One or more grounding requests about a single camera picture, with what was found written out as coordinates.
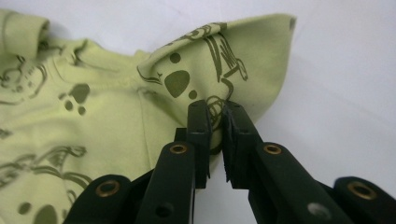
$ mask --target light green fabric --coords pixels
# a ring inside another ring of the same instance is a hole
[[[0,53],[32,59],[48,32],[49,21],[0,8]]]
[[[0,22],[0,220],[48,224],[62,222],[93,179],[155,167],[193,101],[209,104],[219,152],[224,101],[253,119],[271,105],[294,26],[283,14],[211,23],[127,56],[46,38],[45,19],[0,10]]]

